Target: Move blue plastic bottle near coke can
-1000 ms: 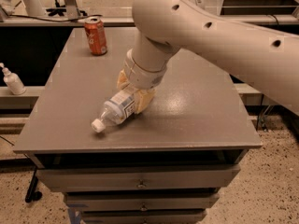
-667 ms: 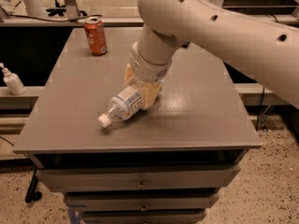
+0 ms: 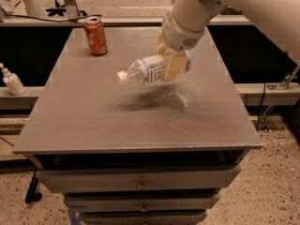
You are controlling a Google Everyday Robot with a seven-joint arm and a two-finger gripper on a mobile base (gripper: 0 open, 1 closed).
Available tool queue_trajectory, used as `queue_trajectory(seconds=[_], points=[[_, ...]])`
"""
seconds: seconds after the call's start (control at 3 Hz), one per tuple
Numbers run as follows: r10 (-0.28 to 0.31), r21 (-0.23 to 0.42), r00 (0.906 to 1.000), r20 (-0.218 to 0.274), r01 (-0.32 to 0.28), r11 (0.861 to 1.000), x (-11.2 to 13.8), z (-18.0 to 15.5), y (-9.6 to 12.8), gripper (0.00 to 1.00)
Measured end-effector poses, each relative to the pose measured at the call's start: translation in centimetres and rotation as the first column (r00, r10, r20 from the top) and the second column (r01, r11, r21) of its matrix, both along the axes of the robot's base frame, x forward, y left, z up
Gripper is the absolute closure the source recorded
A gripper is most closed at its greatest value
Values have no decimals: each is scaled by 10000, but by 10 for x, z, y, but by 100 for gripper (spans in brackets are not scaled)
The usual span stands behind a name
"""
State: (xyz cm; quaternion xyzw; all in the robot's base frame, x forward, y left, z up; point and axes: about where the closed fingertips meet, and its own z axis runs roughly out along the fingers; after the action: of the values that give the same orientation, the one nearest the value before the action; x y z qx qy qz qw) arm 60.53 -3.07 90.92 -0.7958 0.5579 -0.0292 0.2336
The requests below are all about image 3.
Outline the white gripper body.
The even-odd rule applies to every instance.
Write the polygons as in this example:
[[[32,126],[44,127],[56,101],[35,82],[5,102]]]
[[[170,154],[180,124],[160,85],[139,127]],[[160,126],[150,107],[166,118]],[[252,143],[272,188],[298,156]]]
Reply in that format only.
[[[162,35],[168,48],[176,51],[194,48],[204,35],[208,24],[208,11],[170,7],[162,21]]]

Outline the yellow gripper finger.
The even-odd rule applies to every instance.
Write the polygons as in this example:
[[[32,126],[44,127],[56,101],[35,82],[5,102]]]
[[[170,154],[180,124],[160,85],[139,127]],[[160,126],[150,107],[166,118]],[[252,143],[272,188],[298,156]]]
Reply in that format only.
[[[184,52],[166,52],[163,72],[164,82],[172,81],[186,66],[187,55]]]
[[[166,50],[167,50],[167,46],[164,41],[163,33],[159,32],[155,49],[154,49],[154,54],[164,54]]]

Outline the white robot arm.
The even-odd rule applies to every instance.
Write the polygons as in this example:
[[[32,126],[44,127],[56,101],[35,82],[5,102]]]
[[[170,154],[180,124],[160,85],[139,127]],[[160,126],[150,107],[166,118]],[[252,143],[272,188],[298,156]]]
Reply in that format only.
[[[175,0],[163,18],[155,48],[156,53],[167,55],[165,82],[179,74],[184,51],[197,45],[207,24],[226,7],[241,10],[300,65],[300,0]]]

